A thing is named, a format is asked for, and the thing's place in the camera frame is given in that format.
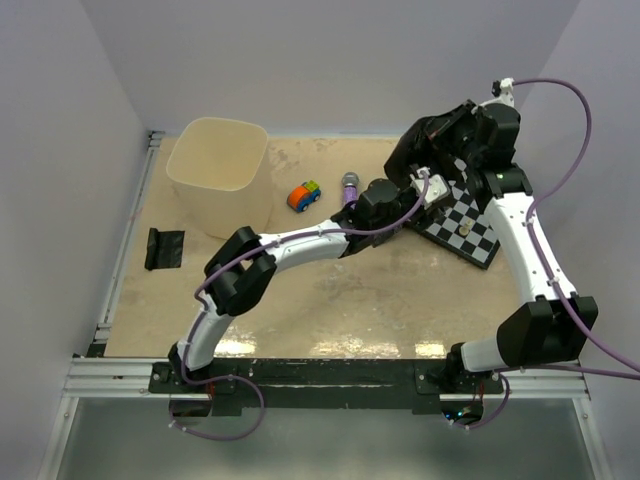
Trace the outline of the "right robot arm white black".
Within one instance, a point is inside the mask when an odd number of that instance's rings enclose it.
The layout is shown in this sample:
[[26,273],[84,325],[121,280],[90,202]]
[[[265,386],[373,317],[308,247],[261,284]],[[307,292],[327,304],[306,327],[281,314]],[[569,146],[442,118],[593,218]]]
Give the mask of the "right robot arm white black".
[[430,160],[461,160],[467,188],[496,233],[520,307],[485,340],[456,344],[433,379],[459,393],[495,370],[574,361],[598,315],[559,266],[537,218],[531,184],[514,163],[521,116],[505,103],[467,101],[418,121]]

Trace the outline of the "black trash bag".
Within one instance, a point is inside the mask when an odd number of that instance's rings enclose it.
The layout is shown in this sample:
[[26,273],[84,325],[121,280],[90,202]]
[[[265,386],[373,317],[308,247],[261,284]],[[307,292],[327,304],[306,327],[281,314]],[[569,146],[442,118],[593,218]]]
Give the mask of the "black trash bag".
[[416,120],[399,138],[385,162],[386,177],[400,189],[409,187],[410,175],[420,167],[445,177],[445,157],[436,151],[429,138],[429,128],[435,119],[435,116],[425,116]]

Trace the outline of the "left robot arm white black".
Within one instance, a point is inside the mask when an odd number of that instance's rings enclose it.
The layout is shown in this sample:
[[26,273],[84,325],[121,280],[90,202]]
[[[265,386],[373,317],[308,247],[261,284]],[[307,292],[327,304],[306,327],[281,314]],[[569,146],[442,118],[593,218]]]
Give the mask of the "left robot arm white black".
[[185,392],[200,390],[232,321],[257,306],[275,275],[380,245],[422,206],[423,186],[420,177],[403,190],[377,179],[356,201],[317,225],[280,234],[237,230],[208,262],[205,280],[194,292],[199,313],[168,355],[173,382]]

